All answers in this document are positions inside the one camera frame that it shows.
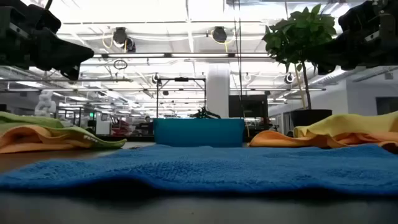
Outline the person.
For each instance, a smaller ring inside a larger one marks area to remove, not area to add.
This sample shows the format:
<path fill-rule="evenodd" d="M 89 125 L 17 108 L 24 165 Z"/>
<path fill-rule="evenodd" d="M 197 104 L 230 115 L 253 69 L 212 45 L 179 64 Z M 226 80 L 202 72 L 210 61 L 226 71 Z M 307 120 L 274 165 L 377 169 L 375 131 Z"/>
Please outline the person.
<path fill-rule="evenodd" d="M 139 123 L 136 129 L 139 130 L 143 136 L 153 135 L 153 121 L 151 120 L 150 116 L 146 116 L 145 121 L 143 123 Z"/>

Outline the white round pillar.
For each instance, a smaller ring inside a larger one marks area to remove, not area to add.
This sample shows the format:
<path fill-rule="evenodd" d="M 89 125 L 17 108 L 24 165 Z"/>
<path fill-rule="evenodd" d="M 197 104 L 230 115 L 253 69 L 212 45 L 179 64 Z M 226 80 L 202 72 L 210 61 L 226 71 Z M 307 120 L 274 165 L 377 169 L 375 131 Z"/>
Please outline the white round pillar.
<path fill-rule="evenodd" d="M 206 108 L 221 118 L 229 117 L 229 65 L 226 63 L 209 64 L 206 77 Z"/>

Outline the green leafy plant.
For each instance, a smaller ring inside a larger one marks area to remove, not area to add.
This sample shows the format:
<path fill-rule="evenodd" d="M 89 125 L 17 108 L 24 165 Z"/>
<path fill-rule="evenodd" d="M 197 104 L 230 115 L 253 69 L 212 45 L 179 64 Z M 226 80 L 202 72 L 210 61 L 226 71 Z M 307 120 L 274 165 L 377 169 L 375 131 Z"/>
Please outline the green leafy plant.
<path fill-rule="evenodd" d="M 317 65 L 305 51 L 331 41 L 334 35 L 336 35 L 335 18 L 322 13 L 321 5 L 317 4 L 312 9 L 305 7 L 302 11 L 294 11 L 287 19 L 267 26 L 262 38 L 266 43 L 266 52 L 276 62 L 284 65 L 286 72 L 291 65 L 296 72 L 303 72 L 307 98 L 303 107 L 307 110 L 312 109 L 312 102 L 305 63 L 312 63 L 314 68 L 317 68 Z"/>

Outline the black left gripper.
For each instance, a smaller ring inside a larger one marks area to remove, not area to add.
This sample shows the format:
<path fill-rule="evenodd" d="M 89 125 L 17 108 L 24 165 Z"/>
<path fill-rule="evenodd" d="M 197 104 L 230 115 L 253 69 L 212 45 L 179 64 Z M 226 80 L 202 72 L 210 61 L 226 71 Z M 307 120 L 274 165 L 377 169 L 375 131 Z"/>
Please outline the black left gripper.
<path fill-rule="evenodd" d="M 61 22 L 45 6 L 21 0 L 0 0 L 0 65 L 59 70 L 69 80 L 79 79 L 80 64 L 94 56 L 91 48 L 59 39 Z"/>

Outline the yellow microfiber towel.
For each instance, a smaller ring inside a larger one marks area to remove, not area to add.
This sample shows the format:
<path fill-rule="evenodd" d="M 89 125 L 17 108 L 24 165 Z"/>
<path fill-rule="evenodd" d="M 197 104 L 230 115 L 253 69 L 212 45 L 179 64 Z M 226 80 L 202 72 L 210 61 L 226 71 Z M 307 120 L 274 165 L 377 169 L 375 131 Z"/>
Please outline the yellow microfiber towel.
<path fill-rule="evenodd" d="M 376 116 L 331 115 L 309 126 L 297 126 L 294 138 L 318 147 L 360 144 L 398 147 L 398 111 Z"/>

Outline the green microfiber towel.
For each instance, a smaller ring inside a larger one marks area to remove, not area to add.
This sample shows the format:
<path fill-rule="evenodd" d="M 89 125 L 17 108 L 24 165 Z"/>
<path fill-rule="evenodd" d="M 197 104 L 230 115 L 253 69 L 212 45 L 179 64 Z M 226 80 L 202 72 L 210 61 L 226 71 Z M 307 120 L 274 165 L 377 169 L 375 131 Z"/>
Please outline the green microfiber towel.
<path fill-rule="evenodd" d="M 65 127 L 54 118 L 0 111 L 0 154 L 79 148 L 119 149 L 126 142 L 126 139 L 104 141 L 78 126 Z"/>

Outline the blue microfiber towel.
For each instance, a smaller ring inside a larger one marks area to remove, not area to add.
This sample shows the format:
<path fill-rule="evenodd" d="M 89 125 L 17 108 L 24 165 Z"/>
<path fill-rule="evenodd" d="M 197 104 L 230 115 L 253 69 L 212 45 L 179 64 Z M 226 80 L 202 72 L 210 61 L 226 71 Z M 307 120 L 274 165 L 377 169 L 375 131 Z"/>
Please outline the blue microfiber towel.
<path fill-rule="evenodd" d="M 0 189 L 71 189 L 110 180 L 175 192 L 327 189 L 398 196 L 398 155 L 374 144 L 338 149 L 153 145 L 92 159 L 36 162 L 0 174 Z"/>

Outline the teal plastic bin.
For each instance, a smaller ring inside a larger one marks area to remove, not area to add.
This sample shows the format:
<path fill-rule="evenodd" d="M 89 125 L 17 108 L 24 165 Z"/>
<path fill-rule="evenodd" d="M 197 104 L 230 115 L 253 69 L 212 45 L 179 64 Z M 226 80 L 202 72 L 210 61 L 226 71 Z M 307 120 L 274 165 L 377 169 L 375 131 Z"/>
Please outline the teal plastic bin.
<path fill-rule="evenodd" d="M 172 147 L 241 147 L 244 121 L 241 119 L 155 119 L 156 144 Z"/>

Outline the red cart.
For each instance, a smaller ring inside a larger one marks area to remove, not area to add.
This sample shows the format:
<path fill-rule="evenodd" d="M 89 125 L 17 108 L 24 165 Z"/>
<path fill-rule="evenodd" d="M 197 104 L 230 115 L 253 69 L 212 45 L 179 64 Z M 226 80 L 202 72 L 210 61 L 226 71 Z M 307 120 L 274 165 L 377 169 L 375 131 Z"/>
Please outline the red cart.
<path fill-rule="evenodd" d="M 128 136 L 131 133 L 129 123 L 120 120 L 113 119 L 111 122 L 111 135 L 112 136 Z"/>

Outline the black cabinet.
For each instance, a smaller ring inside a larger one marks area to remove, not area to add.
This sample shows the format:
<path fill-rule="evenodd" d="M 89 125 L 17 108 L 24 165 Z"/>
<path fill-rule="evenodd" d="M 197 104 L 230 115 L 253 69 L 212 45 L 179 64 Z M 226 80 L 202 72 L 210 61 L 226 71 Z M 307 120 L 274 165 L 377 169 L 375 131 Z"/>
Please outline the black cabinet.
<path fill-rule="evenodd" d="M 268 102 L 266 95 L 229 95 L 228 113 L 230 118 L 266 118 Z"/>

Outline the orange microfiber towel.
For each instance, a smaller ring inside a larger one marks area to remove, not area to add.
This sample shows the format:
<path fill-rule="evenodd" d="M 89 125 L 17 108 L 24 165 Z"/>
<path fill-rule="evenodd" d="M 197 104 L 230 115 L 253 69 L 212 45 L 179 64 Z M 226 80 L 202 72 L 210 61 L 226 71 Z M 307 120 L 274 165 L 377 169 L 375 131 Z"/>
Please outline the orange microfiber towel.
<path fill-rule="evenodd" d="M 0 135 L 0 154 L 64 151 L 90 148 L 94 145 L 95 141 L 91 136 L 68 128 L 23 125 L 8 129 Z"/>
<path fill-rule="evenodd" d="M 343 133 L 336 136 L 313 134 L 291 138 L 274 131 L 263 131 L 249 143 L 250 147 L 319 147 L 336 149 L 340 147 L 376 144 L 381 148 L 398 154 L 398 133 L 363 134 Z"/>

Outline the black plant pot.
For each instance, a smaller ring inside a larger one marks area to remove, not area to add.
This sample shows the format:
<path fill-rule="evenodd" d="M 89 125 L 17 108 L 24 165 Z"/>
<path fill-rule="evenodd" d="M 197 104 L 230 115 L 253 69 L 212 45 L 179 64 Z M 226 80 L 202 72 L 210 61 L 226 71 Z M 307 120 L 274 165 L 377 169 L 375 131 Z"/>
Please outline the black plant pot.
<path fill-rule="evenodd" d="M 333 114 L 332 110 L 312 109 L 295 110 L 291 112 L 293 126 L 309 126 Z"/>

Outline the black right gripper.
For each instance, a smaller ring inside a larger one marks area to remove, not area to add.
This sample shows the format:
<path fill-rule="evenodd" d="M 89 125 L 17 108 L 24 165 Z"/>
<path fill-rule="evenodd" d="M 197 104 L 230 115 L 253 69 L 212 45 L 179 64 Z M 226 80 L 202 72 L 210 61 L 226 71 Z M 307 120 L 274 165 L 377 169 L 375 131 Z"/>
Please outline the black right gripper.
<path fill-rule="evenodd" d="M 398 66 L 398 0 L 367 0 L 339 17 L 343 30 L 337 38 L 306 49 L 318 75 L 336 66 L 352 70 Z"/>

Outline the black frame rig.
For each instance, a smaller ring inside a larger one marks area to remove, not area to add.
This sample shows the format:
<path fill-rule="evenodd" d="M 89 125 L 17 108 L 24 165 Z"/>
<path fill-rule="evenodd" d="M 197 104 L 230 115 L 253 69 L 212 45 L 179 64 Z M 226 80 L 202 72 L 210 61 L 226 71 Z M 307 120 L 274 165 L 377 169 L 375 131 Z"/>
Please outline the black frame rig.
<path fill-rule="evenodd" d="M 168 84 L 169 81 L 174 82 L 189 82 L 194 81 L 204 91 L 204 105 L 206 106 L 206 78 L 188 78 L 188 77 L 175 77 L 175 78 L 156 78 L 156 118 L 159 117 L 159 91 Z"/>

